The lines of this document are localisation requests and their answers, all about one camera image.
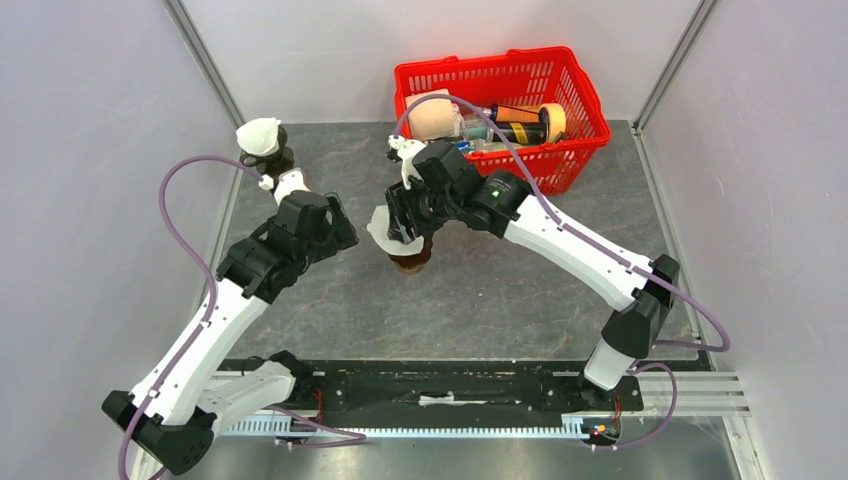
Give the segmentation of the white paper coffee filter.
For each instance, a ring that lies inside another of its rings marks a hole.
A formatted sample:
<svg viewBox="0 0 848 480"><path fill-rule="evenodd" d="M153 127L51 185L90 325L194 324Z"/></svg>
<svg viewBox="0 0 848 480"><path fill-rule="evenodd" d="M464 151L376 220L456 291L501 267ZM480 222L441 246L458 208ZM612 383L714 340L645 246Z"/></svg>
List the white paper coffee filter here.
<svg viewBox="0 0 848 480"><path fill-rule="evenodd" d="M236 129L236 141L242 151L251 156L264 157L281 148L279 128L281 121L274 117L256 118Z"/></svg>

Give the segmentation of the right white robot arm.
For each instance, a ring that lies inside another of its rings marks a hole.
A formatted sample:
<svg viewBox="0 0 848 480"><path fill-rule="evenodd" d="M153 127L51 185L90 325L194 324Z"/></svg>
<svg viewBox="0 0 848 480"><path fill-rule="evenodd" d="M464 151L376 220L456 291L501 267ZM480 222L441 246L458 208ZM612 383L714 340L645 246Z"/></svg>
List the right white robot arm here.
<svg viewBox="0 0 848 480"><path fill-rule="evenodd" d="M367 226L376 244L403 269L429 259L435 233L450 221L531 250L588 285L612 308L577 382L579 400L601 409L612 402L631 365L647 357L673 304L663 282L678 263L654 260L607 240L555 209L520 176L481 174L450 142L425 144L390 136L400 182L385 191Z"/></svg>

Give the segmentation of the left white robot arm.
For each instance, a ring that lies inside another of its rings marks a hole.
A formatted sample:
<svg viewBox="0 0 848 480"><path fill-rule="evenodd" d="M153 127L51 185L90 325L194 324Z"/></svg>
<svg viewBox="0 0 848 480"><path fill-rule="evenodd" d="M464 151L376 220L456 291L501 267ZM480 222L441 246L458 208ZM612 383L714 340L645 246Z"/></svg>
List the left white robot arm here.
<svg viewBox="0 0 848 480"><path fill-rule="evenodd" d="M338 196L294 190L274 216L232 245L215 289L159 364L132 390L113 390L103 412L162 468L191 470L224 430L273 404L307 405L310 368L282 352L214 390L207 387L236 340L314 263L355 246Z"/></svg>

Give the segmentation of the brown transparent dripper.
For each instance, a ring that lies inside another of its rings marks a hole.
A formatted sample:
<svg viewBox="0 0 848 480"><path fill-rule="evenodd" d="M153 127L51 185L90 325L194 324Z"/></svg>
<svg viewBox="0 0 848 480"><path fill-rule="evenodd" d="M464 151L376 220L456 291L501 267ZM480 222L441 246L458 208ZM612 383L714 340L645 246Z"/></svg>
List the brown transparent dripper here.
<svg viewBox="0 0 848 480"><path fill-rule="evenodd" d="M433 241L431 237L427 237L424 240L424 244L422 250L413 255L389 255L388 258L394 263L395 267L397 265L419 265L426 264L430 261L432 256L432 247Z"/></svg>

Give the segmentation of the green transparent dripper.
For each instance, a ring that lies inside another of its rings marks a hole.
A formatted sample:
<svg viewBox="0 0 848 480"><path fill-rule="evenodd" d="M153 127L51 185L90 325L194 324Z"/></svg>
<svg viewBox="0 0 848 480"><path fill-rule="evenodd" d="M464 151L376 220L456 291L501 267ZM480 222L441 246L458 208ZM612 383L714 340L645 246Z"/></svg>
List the green transparent dripper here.
<svg viewBox="0 0 848 480"><path fill-rule="evenodd" d="M284 127L278 127L276 140L279 148L275 152L264 156L255 156L241 151L240 163L248 168L255 169L260 175L268 175L274 178L293 169L294 152L287 146L288 133Z"/></svg>

